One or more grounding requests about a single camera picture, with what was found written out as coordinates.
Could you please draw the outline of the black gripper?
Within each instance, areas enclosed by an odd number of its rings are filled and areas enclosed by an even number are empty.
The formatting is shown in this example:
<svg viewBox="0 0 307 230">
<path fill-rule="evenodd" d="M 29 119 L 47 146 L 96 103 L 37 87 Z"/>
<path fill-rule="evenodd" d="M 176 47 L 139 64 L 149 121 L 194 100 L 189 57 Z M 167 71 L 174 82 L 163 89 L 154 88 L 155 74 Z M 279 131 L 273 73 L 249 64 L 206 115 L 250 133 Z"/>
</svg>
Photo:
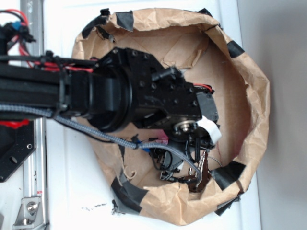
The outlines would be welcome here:
<svg viewBox="0 0 307 230">
<path fill-rule="evenodd" d="M 163 181 L 201 181 L 201 173 L 207 172 L 208 153 L 222 137 L 220 126 L 214 121 L 203 117 L 198 122 L 185 121 L 174 126 L 167 145 L 181 152 L 176 155 L 169 150 L 155 148 L 150 149 L 150 156 L 154 166 L 161 172 L 160 179 Z M 192 177 L 174 177 L 179 173 L 184 163 L 195 165 L 197 170 L 189 175 Z"/>
</svg>

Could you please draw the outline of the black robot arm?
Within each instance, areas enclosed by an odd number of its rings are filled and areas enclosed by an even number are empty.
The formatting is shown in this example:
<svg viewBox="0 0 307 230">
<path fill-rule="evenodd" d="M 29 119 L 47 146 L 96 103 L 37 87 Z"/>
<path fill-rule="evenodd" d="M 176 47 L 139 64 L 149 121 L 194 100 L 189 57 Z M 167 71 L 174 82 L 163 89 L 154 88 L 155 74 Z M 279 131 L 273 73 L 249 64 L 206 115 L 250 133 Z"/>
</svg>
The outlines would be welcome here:
<svg viewBox="0 0 307 230">
<path fill-rule="evenodd" d="M 134 49 L 102 59 L 0 57 L 0 179 L 34 150 L 33 120 L 51 118 L 101 142 L 161 160 L 162 180 L 201 181 L 220 138 L 213 89 Z"/>
</svg>

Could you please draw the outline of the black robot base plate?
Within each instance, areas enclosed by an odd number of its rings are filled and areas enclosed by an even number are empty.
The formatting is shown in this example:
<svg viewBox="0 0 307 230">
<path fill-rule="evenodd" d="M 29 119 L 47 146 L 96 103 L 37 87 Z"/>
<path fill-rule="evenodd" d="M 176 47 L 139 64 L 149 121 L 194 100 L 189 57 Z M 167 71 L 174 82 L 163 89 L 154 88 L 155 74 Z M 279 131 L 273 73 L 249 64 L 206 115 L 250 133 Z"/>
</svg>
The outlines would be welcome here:
<svg viewBox="0 0 307 230">
<path fill-rule="evenodd" d="M 6 182 L 36 149 L 35 125 L 0 127 L 0 181 Z"/>
</svg>

